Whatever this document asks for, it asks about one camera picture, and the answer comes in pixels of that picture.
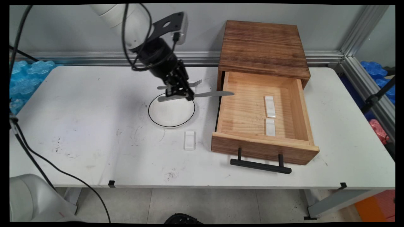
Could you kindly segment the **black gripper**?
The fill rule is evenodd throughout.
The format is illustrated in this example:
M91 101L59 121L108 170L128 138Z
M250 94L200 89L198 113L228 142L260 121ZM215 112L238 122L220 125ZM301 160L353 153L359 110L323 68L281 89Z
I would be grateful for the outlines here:
M138 71L150 71L162 79L167 86L166 97L182 96L190 102L193 101L195 93L188 83L189 76L183 60L174 54L177 43L178 39L173 39L173 45L170 47L165 40L157 38L140 45L138 61L143 67L138 67Z

